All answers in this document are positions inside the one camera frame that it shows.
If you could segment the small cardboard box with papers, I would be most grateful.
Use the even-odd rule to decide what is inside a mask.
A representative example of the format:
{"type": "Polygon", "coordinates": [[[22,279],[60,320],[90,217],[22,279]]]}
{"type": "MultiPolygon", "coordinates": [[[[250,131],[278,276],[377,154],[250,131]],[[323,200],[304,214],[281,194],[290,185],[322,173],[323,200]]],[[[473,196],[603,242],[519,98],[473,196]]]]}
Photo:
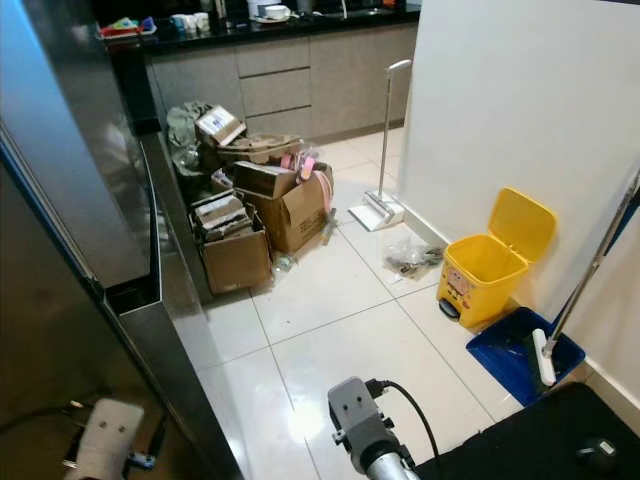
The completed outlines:
{"type": "Polygon", "coordinates": [[[271,279],[271,252],[255,207],[233,189],[189,206],[196,227],[207,284],[221,294],[256,287],[271,279]]]}

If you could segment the cardboard box with white label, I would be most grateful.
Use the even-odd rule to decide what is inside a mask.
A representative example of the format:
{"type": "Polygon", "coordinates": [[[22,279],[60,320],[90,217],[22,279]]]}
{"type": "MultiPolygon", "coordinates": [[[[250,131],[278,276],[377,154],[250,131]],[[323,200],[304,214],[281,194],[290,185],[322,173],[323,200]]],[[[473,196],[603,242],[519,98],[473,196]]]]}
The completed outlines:
{"type": "Polygon", "coordinates": [[[302,150],[296,134],[250,133],[247,125],[223,106],[214,106],[196,118],[195,129],[201,145],[209,148],[219,165],[247,163],[279,165],[285,156],[302,150]]]}

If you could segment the white cups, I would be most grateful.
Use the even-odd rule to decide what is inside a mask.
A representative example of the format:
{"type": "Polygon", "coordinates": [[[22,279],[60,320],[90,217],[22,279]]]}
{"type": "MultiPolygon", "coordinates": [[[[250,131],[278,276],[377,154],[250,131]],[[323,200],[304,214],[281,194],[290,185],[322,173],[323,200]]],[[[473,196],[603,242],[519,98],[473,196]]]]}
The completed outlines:
{"type": "Polygon", "coordinates": [[[178,35],[182,36],[210,35],[212,32],[210,15],[207,12],[172,14],[170,24],[178,35]]]}

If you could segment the yellow pedal bin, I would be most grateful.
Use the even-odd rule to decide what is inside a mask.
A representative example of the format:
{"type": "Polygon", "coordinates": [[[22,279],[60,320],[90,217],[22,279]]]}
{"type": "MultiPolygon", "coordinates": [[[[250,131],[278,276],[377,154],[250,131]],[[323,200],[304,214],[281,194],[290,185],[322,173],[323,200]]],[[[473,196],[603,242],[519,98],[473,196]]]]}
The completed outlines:
{"type": "Polygon", "coordinates": [[[471,333],[506,311],[509,297],[556,238],[557,216],[517,189],[495,197],[484,233],[448,244],[436,298],[445,315],[471,333]]]}

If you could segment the red tray with items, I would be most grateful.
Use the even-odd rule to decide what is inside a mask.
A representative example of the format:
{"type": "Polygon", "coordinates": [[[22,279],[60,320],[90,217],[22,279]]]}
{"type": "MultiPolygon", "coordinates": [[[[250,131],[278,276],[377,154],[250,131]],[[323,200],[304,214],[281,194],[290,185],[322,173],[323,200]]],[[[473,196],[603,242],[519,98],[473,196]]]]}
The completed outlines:
{"type": "Polygon", "coordinates": [[[102,40],[118,40],[118,38],[154,35],[156,31],[155,19],[152,17],[145,17],[142,20],[123,17],[113,23],[100,26],[99,37],[102,40]]]}

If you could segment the white bowl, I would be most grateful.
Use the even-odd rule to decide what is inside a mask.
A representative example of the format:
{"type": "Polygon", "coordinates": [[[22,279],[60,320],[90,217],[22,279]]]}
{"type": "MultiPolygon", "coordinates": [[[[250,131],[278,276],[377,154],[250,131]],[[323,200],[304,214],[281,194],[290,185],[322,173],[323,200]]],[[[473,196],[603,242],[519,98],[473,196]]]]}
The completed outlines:
{"type": "Polygon", "coordinates": [[[293,17],[292,9],[283,0],[246,0],[250,19],[257,23],[282,23],[293,17]]]}

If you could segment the blue plastic tray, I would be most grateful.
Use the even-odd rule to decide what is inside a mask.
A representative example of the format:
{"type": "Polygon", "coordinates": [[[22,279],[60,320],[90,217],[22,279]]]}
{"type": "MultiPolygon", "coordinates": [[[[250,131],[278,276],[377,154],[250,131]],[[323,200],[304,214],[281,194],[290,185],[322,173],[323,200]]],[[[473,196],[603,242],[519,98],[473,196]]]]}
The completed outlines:
{"type": "Polygon", "coordinates": [[[531,308],[517,307],[506,316],[499,317],[466,344],[467,352],[524,407],[539,402],[544,394],[566,380],[586,358],[575,340],[561,335],[550,356],[556,380],[552,387],[547,387],[541,383],[538,361],[532,348],[532,333],[535,330],[549,335],[553,333],[554,324],[531,308]]]}

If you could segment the long-handled dustpan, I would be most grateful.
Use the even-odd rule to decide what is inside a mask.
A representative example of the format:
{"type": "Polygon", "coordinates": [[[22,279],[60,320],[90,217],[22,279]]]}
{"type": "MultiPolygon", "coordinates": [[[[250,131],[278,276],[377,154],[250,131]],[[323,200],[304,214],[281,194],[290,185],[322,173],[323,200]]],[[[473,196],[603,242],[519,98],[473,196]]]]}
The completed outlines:
{"type": "Polygon", "coordinates": [[[381,128],[378,186],[365,193],[364,197],[362,197],[361,205],[349,207],[348,209],[348,214],[367,232],[376,232],[376,230],[384,230],[401,224],[404,214],[406,214],[406,207],[396,196],[389,195],[385,184],[387,184],[390,120],[392,120],[392,116],[390,116],[392,105],[390,105],[390,102],[392,102],[394,83],[396,83],[398,74],[410,69],[412,65],[412,59],[403,59],[385,68],[384,118],[383,128],[381,128]]]}

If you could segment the grey cabinet with black countertop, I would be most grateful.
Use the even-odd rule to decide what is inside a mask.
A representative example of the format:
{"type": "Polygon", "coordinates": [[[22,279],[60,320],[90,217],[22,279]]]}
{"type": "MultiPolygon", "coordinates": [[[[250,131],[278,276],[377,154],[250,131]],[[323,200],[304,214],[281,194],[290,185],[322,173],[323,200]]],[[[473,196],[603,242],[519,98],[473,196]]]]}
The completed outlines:
{"type": "Polygon", "coordinates": [[[416,8],[352,6],[275,24],[216,23],[206,35],[164,20],[155,35],[105,45],[138,132],[163,131],[170,109],[207,102],[251,131],[347,140],[378,131],[385,113],[402,123],[410,77],[394,76],[387,97],[387,68],[412,58],[417,23],[416,8]]]}

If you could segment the crumpled clear plastic bag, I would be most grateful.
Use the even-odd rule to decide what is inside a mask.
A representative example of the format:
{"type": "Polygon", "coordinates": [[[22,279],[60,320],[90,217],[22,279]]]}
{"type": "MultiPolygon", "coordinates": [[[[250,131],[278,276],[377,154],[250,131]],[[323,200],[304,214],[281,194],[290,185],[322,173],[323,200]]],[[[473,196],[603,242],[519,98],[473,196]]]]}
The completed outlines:
{"type": "Polygon", "coordinates": [[[383,248],[384,264],[402,278],[416,278],[422,271],[442,264],[444,248],[404,236],[383,248]]]}

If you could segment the clear plastic bottle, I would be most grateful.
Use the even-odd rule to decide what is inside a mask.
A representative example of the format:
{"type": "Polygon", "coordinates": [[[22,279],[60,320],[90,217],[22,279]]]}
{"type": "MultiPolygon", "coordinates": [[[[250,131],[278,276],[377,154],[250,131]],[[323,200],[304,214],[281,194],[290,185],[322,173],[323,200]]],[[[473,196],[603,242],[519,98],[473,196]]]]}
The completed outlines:
{"type": "Polygon", "coordinates": [[[271,269],[273,269],[273,274],[275,276],[280,276],[296,269],[297,265],[298,259],[296,256],[291,255],[291,253],[276,252],[273,257],[273,265],[271,265],[271,269]]]}

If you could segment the green grey bag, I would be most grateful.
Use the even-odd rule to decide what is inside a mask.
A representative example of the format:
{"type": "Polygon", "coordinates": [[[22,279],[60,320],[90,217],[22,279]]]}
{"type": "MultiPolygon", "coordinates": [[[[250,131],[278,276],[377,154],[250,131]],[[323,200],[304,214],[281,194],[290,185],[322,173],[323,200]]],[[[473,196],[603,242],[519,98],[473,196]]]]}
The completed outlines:
{"type": "Polygon", "coordinates": [[[169,145],[179,150],[200,146],[201,138],[196,122],[210,110],[212,105],[201,101],[183,102],[170,109],[165,119],[166,140],[169,145]]]}

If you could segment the silver two-door fridge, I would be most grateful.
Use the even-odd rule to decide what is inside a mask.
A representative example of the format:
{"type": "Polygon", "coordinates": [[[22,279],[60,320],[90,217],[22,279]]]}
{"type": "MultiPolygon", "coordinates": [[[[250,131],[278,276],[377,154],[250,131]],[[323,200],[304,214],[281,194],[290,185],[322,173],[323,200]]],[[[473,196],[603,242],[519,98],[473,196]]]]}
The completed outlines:
{"type": "Polygon", "coordinates": [[[64,480],[93,404],[145,410],[124,480],[247,480],[172,168],[88,0],[0,0],[0,479],[64,480]]]}

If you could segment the black floor mat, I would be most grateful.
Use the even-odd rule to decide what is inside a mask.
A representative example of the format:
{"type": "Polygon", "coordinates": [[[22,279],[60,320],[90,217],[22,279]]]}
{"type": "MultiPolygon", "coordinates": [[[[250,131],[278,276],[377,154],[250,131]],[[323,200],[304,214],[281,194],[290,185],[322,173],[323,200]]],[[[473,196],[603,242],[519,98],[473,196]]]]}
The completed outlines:
{"type": "Polygon", "coordinates": [[[422,480],[640,480],[640,436],[582,383],[415,468],[422,480]]]}

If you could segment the mop with white head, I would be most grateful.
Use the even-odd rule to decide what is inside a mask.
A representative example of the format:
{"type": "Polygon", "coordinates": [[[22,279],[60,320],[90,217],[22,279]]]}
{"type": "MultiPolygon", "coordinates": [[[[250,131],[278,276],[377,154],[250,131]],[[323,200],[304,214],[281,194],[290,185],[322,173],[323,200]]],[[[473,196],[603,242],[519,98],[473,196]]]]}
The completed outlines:
{"type": "Polygon", "coordinates": [[[596,246],[593,256],[591,256],[588,268],[584,271],[584,275],[579,280],[579,283],[573,287],[567,300],[564,301],[561,310],[556,315],[556,320],[553,321],[553,330],[550,334],[544,332],[544,330],[534,330],[532,332],[532,360],[535,361],[536,374],[538,374],[538,380],[540,381],[540,388],[545,390],[553,387],[557,384],[556,366],[554,366],[553,356],[554,349],[558,346],[559,340],[563,335],[564,326],[567,325],[573,310],[575,310],[577,303],[581,300],[582,293],[585,292],[590,280],[594,278],[596,273],[602,265],[605,256],[611,252],[614,243],[620,238],[622,230],[627,227],[628,221],[635,214],[635,211],[640,209],[640,165],[636,165],[634,173],[630,182],[627,183],[625,189],[623,189],[623,195],[616,211],[614,211],[611,223],[600,239],[598,246],[596,246]]]}

